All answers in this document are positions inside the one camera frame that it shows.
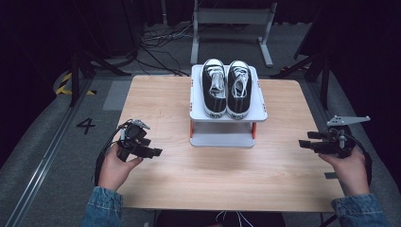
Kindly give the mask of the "grey metal stand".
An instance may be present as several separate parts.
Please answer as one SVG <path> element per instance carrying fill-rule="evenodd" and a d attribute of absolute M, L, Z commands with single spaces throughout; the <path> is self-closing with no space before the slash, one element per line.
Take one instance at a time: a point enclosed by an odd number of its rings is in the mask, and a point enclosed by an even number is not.
<path fill-rule="evenodd" d="M 194 65 L 198 62 L 200 47 L 199 24 L 264 25 L 265 31 L 257 41 L 265 65 L 273 67 L 267 41 L 277 5 L 277 2 L 272 2 L 268 9 L 204 9 L 200 6 L 200 0 L 194 0 L 192 17 L 193 41 L 190 63 Z"/>

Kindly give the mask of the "person's right hand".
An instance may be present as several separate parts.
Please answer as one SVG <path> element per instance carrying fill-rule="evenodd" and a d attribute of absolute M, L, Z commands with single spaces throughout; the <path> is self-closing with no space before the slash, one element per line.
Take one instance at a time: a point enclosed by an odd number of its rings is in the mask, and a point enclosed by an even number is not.
<path fill-rule="evenodd" d="M 367 195 L 370 193 L 365 157 L 359 147 L 354 147 L 351 155 L 343 159 L 321 153 L 318 156 L 334 168 L 345 188 L 346 196 Z"/>

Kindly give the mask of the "person's left hand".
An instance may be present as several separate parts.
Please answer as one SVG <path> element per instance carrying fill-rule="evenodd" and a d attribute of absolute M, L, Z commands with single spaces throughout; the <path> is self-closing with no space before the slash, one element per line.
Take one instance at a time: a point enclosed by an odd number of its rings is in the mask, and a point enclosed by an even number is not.
<path fill-rule="evenodd" d="M 98 186 L 116 191 L 128 179 L 131 171 L 143 162 L 141 157 L 123 162 L 117 156 L 119 151 L 118 145 L 109 148 L 100 169 Z"/>

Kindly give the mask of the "black tripod stand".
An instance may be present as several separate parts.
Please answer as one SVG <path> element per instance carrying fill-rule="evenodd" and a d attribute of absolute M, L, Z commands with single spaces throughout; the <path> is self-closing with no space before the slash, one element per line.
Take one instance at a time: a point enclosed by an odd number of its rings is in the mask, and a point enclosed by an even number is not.
<path fill-rule="evenodd" d="M 79 73 L 82 73 L 85 79 L 93 79 L 96 75 L 95 67 L 92 65 L 92 61 L 99 64 L 102 68 L 113 72 L 118 76 L 129 76 L 130 73 L 124 72 L 118 69 L 115 65 L 112 65 L 100 57 L 85 51 L 80 50 L 72 55 L 71 59 L 71 80 L 72 80 L 72 97 L 70 106 L 74 107 L 78 102 L 80 91 L 79 91 Z"/>
<path fill-rule="evenodd" d="M 302 61 L 295 63 L 294 65 L 287 67 L 280 73 L 270 76 L 271 79 L 283 79 L 289 76 L 293 72 L 302 69 L 307 66 L 304 79 L 308 82 L 315 81 L 318 77 L 321 79 L 321 90 L 320 90 L 320 101 L 323 107 L 327 110 L 327 98 L 328 98 L 328 83 L 330 74 L 329 58 L 327 54 L 317 54 L 305 58 Z"/>

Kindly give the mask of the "metal floor rail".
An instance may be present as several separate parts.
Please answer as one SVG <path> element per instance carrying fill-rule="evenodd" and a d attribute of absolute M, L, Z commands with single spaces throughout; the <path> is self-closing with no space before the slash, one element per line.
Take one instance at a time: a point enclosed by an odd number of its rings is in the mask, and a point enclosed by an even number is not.
<path fill-rule="evenodd" d="M 58 126 L 58 129 L 55 132 L 55 135 L 52 137 L 50 145 L 47 147 L 41 161 L 34 169 L 24 192 L 16 203 L 4 227 L 21 226 L 21 223 L 23 222 L 31 203 L 35 199 L 50 167 L 52 166 L 59 152 L 61 143 L 68 130 L 68 127 L 75 117 L 78 108 L 85 98 L 85 95 L 91 85 L 92 82 L 86 79 L 82 82 L 82 85 L 78 88 L 78 90 L 73 93 L 73 95 L 77 95 L 77 97 L 72 98 L 74 104 L 67 109 L 61 123 Z"/>

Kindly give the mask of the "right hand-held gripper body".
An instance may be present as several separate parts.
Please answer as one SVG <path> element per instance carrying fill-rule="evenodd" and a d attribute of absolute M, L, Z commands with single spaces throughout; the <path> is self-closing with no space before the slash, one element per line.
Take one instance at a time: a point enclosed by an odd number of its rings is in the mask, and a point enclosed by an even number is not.
<path fill-rule="evenodd" d="M 339 158 L 351 155 L 354 147 L 359 147 L 365 152 L 364 147 L 352 134 L 350 125 L 368 122 L 370 116 L 339 116 L 334 115 L 327 123 L 327 131 L 322 133 L 322 139 L 331 146 L 329 154 L 337 154 Z"/>

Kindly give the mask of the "white two-tier shoe rack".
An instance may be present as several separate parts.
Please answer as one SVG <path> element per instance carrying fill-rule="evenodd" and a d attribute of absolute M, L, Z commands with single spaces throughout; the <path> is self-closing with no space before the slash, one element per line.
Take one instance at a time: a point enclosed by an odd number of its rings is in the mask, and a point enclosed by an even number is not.
<path fill-rule="evenodd" d="M 195 147 L 251 148 L 255 143 L 256 124 L 268 118 L 263 93 L 254 67 L 252 76 L 251 107 L 244 119 L 234 120 L 228 114 L 220 118 L 208 117 L 203 108 L 201 64 L 191 71 L 190 91 L 190 143 Z"/>

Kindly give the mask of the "black canvas sneaker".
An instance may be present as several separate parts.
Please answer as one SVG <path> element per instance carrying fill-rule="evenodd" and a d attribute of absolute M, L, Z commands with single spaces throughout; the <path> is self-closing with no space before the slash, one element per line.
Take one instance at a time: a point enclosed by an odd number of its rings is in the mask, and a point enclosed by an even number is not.
<path fill-rule="evenodd" d="M 252 74 L 244 61 L 233 61 L 228 68 L 227 114 L 243 119 L 249 112 L 252 95 Z"/>
<path fill-rule="evenodd" d="M 209 59 L 201 69 L 200 85 L 203 108 L 211 118 L 220 118 L 226 112 L 226 77 L 220 60 Z"/>

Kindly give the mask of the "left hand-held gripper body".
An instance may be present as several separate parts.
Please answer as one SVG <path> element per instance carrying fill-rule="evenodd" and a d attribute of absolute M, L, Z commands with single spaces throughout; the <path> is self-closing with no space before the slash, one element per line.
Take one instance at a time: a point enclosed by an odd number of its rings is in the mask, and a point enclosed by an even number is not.
<path fill-rule="evenodd" d="M 118 158 L 125 162 L 130 154 L 135 155 L 135 151 L 141 146 L 136 142 L 137 138 L 145 138 L 147 135 L 146 130 L 149 126 L 141 120 L 130 119 L 119 126 L 121 129 L 120 139 L 117 144 L 122 148 Z"/>

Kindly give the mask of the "yellow black hazard tape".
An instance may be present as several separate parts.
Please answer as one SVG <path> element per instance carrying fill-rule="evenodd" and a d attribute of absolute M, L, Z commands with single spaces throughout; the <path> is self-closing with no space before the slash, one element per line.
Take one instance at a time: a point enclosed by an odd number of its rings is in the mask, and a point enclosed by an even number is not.
<path fill-rule="evenodd" d="M 73 94 L 72 90 L 66 89 L 66 85 L 68 81 L 72 78 L 72 73 L 67 73 L 61 80 L 61 83 L 59 87 L 56 89 L 55 93 L 57 95 L 63 94 L 63 95 L 69 95 L 71 96 Z M 87 91 L 86 95 L 88 96 L 95 96 L 97 94 L 96 90 L 89 90 Z"/>

